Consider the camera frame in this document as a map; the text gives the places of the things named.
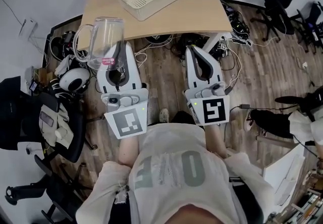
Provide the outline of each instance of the shoe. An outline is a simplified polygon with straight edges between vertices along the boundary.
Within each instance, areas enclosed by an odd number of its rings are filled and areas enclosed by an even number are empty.
[[[254,120],[251,119],[250,117],[250,113],[251,113],[252,109],[249,109],[248,110],[248,113],[247,113],[247,116],[246,116],[246,119],[244,121],[244,130],[246,132],[249,132],[251,130],[251,127],[253,126],[253,123],[254,123]]]
[[[170,122],[170,113],[167,108],[163,108],[159,113],[159,122],[160,123],[169,123]]]

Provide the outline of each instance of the black office chair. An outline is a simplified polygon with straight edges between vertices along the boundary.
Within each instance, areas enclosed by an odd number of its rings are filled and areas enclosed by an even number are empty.
[[[321,15],[321,10],[323,10],[323,7],[320,2],[313,3],[307,19],[303,17],[302,13],[299,10],[297,10],[297,15],[290,18],[292,21],[299,24],[299,28],[296,28],[296,30],[301,35],[301,39],[298,43],[300,44],[302,41],[304,41],[306,45],[305,52],[308,52],[308,46],[311,43],[314,46],[314,54],[316,53],[316,47],[321,47],[323,49],[323,44],[320,38],[320,30],[316,24],[318,18]]]
[[[60,102],[48,93],[39,96],[29,96],[20,91],[20,76],[8,78],[0,83],[0,148],[17,150],[19,142],[44,142],[39,128],[41,107],[46,105],[58,112]],[[86,143],[90,149],[96,149],[86,139],[86,119],[79,102],[63,103],[69,115],[69,127],[74,134],[67,149],[56,143],[51,157],[60,154],[70,162],[75,163]]]
[[[6,189],[6,200],[11,205],[17,205],[17,202],[21,199],[26,198],[39,198],[43,196],[46,191],[49,198],[52,200],[52,206],[48,212],[41,211],[45,218],[51,224],[65,224],[65,223],[75,223],[76,211],[83,203],[85,199],[82,190],[88,189],[86,186],[79,184],[78,179],[82,168],[85,166],[84,163],[80,164],[74,179],[72,179],[64,170],[64,165],[60,165],[63,170],[64,176],[67,178],[65,183],[58,175],[52,172],[51,168],[48,167],[49,161],[47,159],[41,160],[37,155],[35,155],[35,161],[38,166],[46,173],[46,175],[37,183],[33,183],[27,186],[17,186],[17,187],[7,187]],[[58,209],[63,216],[64,220],[59,222],[54,222],[52,219],[52,214],[55,209]]]
[[[266,24],[267,26],[267,35],[266,38],[263,38],[263,41],[267,41],[271,30],[275,33],[277,42],[281,39],[276,31],[278,29],[280,32],[286,35],[293,35],[294,27],[289,19],[285,9],[290,5],[292,0],[265,0],[264,12],[260,9],[257,10],[257,14],[261,14],[263,19],[252,18],[250,21],[258,21],[260,23]]]

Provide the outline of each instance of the clear plastic pitcher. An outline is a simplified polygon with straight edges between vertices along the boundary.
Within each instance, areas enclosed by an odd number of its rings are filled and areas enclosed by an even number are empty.
[[[90,28],[91,40],[88,53],[82,56],[77,50],[77,40],[84,28]],[[87,62],[95,70],[112,71],[123,67],[120,51],[124,46],[124,21],[118,18],[99,17],[93,25],[82,25],[75,34],[73,50],[77,60]]]

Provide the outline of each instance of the wooden floor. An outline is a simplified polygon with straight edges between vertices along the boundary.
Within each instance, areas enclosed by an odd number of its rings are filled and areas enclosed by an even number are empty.
[[[272,40],[268,45],[261,39],[265,35],[266,29],[263,24],[250,23],[252,17],[258,17],[256,9],[233,5],[239,10],[245,22],[250,28],[250,38],[255,44],[252,48],[248,46],[236,45],[229,42],[230,48],[239,53],[242,63],[242,71],[230,93],[231,108],[240,104],[250,104],[256,108],[280,108],[284,105],[274,101],[276,97],[282,95],[304,96],[307,92],[313,92],[314,87],[310,87],[310,79],[316,86],[323,85],[323,55],[318,49],[313,55],[313,47],[309,53],[305,53],[303,48],[297,44],[296,35],[286,35],[280,33],[282,41],[276,43]],[[54,36],[60,36],[67,30],[76,31],[80,21],[66,25],[55,31]],[[146,43],[143,39],[131,41],[134,51],[142,49]],[[148,124],[157,121],[159,110],[167,107],[170,117],[173,117],[179,110],[188,111],[182,90],[186,89],[185,68],[169,49],[165,47],[148,49],[146,51],[147,61],[140,68],[142,82],[149,85],[149,112]],[[307,62],[309,73],[301,70],[302,63]],[[58,62],[51,58],[49,71],[54,71]],[[233,65],[232,56],[222,60],[223,69],[229,69]],[[224,71],[226,83],[235,78],[238,68],[231,71]],[[91,79],[91,84],[85,93],[85,104],[87,118],[94,118],[106,112],[104,104],[100,100],[100,94],[95,91],[95,78]],[[287,152],[286,149],[274,145],[258,143],[255,140],[259,129],[254,127],[250,132],[244,131],[244,119],[246,110],[236,108],[231,113],[231,121],[226,129],[226,145],[237,151],[245,151],[251,160],[260,160],[264,164],[269,164]],[[91,151],[84,146],[80,159],[76,164],[65,162],[61,157],[57,157],[53,167],[59,172],[58,164],[66,163],[67,172],[73,175],[81,162],[85,162],[87,168],[84,169],[81,182],[87,186],[93,186],[97,180],[102,165],[107,160],[115,160],[118,152],[118,140],[109,132],[107,122],[96,121],[87,125],[87,134],[93,144],[98,149]],[[306,152],[306,162],[302,170],[302,177],[305,173],[315,167],[315,158]],[[302,194],[301,186],[298,185],[296,197]]]

